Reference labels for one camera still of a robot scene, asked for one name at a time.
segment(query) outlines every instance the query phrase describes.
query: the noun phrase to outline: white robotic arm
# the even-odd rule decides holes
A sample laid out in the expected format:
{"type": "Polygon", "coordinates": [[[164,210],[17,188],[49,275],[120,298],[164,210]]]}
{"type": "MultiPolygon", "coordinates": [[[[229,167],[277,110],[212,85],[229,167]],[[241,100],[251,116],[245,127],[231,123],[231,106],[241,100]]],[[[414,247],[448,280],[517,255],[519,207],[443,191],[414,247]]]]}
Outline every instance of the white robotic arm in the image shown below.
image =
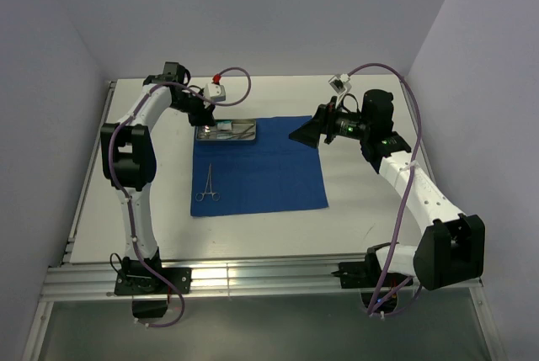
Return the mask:
{"type": "Polygon", "coordinates": [[[332,77],[331,86],[338,93],[328,104],[320,104],[311,120],[289,137],[311,147],[318,147],[320,135],[330,144],[336,136],[360,141],[363,157],[383,176],[401,197],[414,167],[406,206],[421,230],[418,246],[396,243],[392,254],[390,243],[371,247],[362,264],[352,264],[334,273],[343,288],[367,288],[379,285],[388,258],[387,283],[395,273],[414,277],[426,289],[438,289],[480,276],[483,272],[484,224],[476,215],[466,216],[435,186],[429,176],[412,162],[411,148],[393,131],[393,96],[382,90],[369,90],[363,96],[361,111],[347,110],[344,98],[350,92],[350,76],[332,77]]]}
{"type": "MultiPolygon", "coordinates": [[[[132,113],[136,111],[137,106],[141,103],[142,99],[150,93],[150,89],[155,86],[153,84],[147,84],[142,87],[142,95],[133,104],[129,113],[118,120],[118,123],[123,123],[132,113]]],[[[138,111],[137,116],[130,122],[130,125],[140,125],[147,127],[148,132],[152,132],[154,125],[161,117],[163,111],[168,109],[172,103],[172,95],[170,89],[167,87],[160,87],[152,94],[149,94],[146,102],[142,105],[138,111]]],[[[132,146],[127,145],[127,152],[132,150],[132,146]]],[[[131,202],[133,207],[133,214],[135,216],[135,228],[136,236],[138,239],[138,247],[144,258],[153,258],[157,252],[157,242],[153,235],[152,228],[152,213],[150,211],[150,187],[152,183],[147,183],[141,190],[137,190],[133,187],[125,187],[129,195],[131,196],[131,202]]],[[[131,221],[129,219],[129,212],[127,209],[127,202],[123,192],[116,190],[118,198],[121,203],[121,212],[124,220],[125,227],[125,256],[131,259],[136,259],[135,250],[133,248],[133,241],[131,240],[131,221]]]]}
{"type": "MultiPolygon", "coordinates": [[[[418,223],[422,236],[427,227],[433,225],[435,220],[442,222],[459,220],[463,212],[441,193],[417,162],[411,162],[411,157],[412,155],[406,151],[394,152],[390,157],[383,157],[379,174],[403,197],[410,178],[410,168],[415,168],[414,183],[406,206],[418,223]]],[[[417,246],[397,244],[389,272],[416,277],[414,270],[416,251],[417,246]]],[[[388,253],[389,247],[382,247],[376,251],[376,257],[380,264],[386,262],[388,253]]]]}

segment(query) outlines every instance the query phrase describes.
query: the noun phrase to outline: metal bracket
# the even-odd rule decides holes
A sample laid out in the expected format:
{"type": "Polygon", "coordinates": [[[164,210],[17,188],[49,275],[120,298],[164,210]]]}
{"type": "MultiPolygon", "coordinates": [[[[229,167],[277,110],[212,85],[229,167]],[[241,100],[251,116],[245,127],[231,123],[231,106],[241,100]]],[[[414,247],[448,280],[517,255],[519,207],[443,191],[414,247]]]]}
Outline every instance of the metal bracket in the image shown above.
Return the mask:
{"type": "MultiPolygon", "coordinates": [[[[376,286],[376,278],[368,273],[365,262],[339,263],[339,270],[333,271],[332,275],[340,279],[342,289],[373,288],[376,286]]],[[[401,284],[406,279],[399,273],[388,273],[382,287],[392,287],[401,284]]]]}
{"type": "MultiPolygon", "coordinates": [[[[178,288],[181,294],[188,294],[191,288],[191,269],[180,267],[180,268],[163,268],[159,273],[170,281],[172,284],[178,288]]],[[[116,280],[115,285],[115,295],[116,296],[133,296],[133,295],[167,295],[169,293],[169,288],[165,284],[160,284],[157,289],[153,289],[152,292],[148,292],[147,289],[144,289],[139,284],[136,283],[136,279],[142,277],[133,277],[130,278],[127,276],[126,279],[119,277],[116,280]]]]}

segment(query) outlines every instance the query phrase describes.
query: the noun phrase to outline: blue cloth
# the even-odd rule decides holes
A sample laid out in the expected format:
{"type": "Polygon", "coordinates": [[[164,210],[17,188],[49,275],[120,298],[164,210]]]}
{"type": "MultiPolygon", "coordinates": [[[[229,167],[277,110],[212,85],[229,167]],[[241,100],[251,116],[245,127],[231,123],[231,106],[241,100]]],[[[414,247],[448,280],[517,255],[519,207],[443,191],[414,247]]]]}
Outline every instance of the blue cloth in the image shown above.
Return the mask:
{"type": "Polygon", "coordinates": [[[311,117],[257,119],[257,140],[245,146],[205,146],[193,150],[192,216],[257,214],[328,207],[318,150],[288,139],[311,117]],[[213,191],[204,191],[211,163],[213,191]]]}

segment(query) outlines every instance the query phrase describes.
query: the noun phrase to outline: white wall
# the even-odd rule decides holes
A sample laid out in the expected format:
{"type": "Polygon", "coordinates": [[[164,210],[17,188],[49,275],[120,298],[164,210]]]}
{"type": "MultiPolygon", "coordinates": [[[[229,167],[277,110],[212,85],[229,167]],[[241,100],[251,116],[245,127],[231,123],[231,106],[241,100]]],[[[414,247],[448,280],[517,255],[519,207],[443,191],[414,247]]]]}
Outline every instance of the white wall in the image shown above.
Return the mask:
{"type": "Polygon", "coordinates": [[[110,77],[165,60],[195,75],[348,71],[383,61],[407,72],[444,0],[60,0],[110,77]]]}
{"type": "Polygon", "coordinates": [[[539,0],[446,0],[409,74],[441,187],[487,227],[510,359],[539,354],[539,0]]]}
{"type": "Polygon", "coordinates": [[[0,0],[0,347],[19,359],[67,241],[104,79],[57,0],[0,0]]]}

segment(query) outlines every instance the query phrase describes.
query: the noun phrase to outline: white platform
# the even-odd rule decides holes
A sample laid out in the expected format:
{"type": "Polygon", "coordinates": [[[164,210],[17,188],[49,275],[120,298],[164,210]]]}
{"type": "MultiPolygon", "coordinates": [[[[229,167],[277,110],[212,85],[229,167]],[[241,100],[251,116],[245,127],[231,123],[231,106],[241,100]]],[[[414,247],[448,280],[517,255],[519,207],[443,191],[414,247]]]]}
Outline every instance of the white platform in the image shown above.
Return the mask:
{"type": "MultiPolygon", "coordinates": [[[[332,96],[330,76],[254,77],[251,95],[242,104],[216,108],[216,118],[312,115],[332,96]]],[[[194,78],[203,86],[208,78],[194,78]]],[[[226,77],[227,101],[243,95],[246,81],[226,77]]],[[[415,131],[398,80],[393,75],[352,77],[352,93],[380,88],[394,95],[394,130],[413,145],[415,131]]],[[[141,92],[141,79],[119,80],[107,117],[115,122],[141,92]]],[[[364,252],[389,242],[400,198],[360,152],[358,141],[321,142],[320,159],[329,208],[271,214],[192,218],[189,214],[193,132],[186,114],[167,110],[152,131],[157,176],[152,184],[152,222],[161,257],[166,260],[304,256],[364,252]]],[[[123,255],[120,204],[103,176],[100,151],[81,209],[72,263],[105,263],[112,252],[123,255]]],[[[419,163],[426,169],[424,157],[419,163]]],[[[399,241],[417,244],[420,233],[407,211],[399,241]]]]}

